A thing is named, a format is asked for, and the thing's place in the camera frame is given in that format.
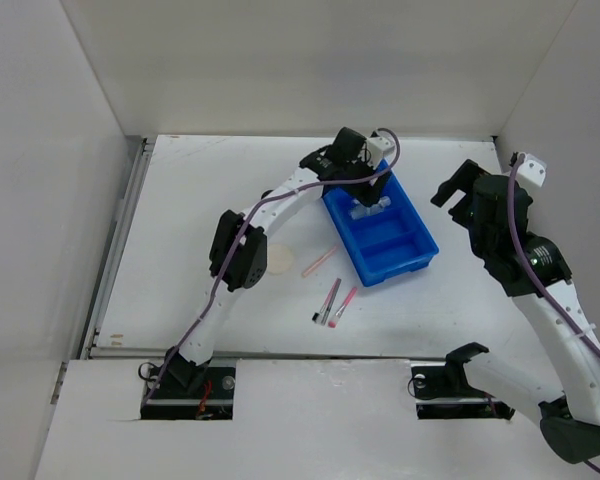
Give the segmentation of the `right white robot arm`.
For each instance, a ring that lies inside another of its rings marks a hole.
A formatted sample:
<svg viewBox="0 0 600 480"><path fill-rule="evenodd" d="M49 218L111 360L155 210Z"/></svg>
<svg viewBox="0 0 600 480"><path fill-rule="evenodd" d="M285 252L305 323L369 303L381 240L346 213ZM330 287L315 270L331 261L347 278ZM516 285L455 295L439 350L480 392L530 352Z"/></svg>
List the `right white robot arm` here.
<svg viewBox="0 0 600 480"><path fill-rule="evenodd" d="M507 175L466 160L431 202L441 207L463 192L449 211L452 220L467 230L473 254L533 328L561 384L542 385L472 342L446 355L442 393L501 400L533 422L563 461L589 463L600 456L600 342L558 246L528 229L529 191L545 177L545 164L525 153L515 155Z"/></svg>

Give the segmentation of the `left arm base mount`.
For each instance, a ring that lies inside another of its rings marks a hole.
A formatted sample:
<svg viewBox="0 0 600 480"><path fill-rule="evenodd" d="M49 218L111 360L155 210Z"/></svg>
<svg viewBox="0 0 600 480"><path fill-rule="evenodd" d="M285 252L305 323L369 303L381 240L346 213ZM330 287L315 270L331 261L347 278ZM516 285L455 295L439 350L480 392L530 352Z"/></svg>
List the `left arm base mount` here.
<svg viewBox="0 0 600 480"><path fill-rule="evenodd" d="M236 362L212 361L182 386L165 373L151 398L140 406L142 420L229 421L233 419Z"/></svg>

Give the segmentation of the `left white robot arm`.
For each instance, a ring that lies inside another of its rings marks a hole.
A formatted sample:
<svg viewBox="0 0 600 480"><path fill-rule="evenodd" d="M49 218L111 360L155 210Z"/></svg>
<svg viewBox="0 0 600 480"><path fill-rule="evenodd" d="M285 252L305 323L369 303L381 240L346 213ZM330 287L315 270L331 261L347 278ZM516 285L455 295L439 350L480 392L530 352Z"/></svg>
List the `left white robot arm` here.
<svg viewBox="0 0 600 480"><path fill-rule="evenodd" d="M210 287L204 304L167 352L160 371L178 394L193 396L203 387L216 337L235 300L266 272L270 237L332 190L341 189L366 207L378 203L399 155L399 140L390 130L379 128L364 136L343 127L330 144L307 154L254 206L221 215L209 254Z"/></svg>

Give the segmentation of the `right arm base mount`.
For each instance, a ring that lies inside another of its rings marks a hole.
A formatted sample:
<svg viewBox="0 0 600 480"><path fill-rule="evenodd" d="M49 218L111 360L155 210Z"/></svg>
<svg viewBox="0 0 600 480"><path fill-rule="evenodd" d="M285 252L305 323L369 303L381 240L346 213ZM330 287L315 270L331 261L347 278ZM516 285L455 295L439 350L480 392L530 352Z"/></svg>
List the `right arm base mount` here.
<svg viewBox="0 0 600 480"><path fill-rule="evenodd" d="M415 363L407 391L419 420L511 420L515 410L490 394L457 386L444 364Z"/></svg>

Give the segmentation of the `clear plastic bottle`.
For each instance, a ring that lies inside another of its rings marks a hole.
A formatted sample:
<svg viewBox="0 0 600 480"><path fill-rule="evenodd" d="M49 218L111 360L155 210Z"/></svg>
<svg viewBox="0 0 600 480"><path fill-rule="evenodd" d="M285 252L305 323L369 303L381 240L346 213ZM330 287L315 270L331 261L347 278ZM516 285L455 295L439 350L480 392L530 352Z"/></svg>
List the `clear plastic bottle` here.
<svg viewBox="0 0 600 480"><path fill-rule="evenodd" d="M365 206L358 200L354 200L352 207L349 210L349 216L353 221L360 220L365 217L370 217L383 212L391 205L391 199L388 196L383 196L379 201L371 206Z"/></svg>

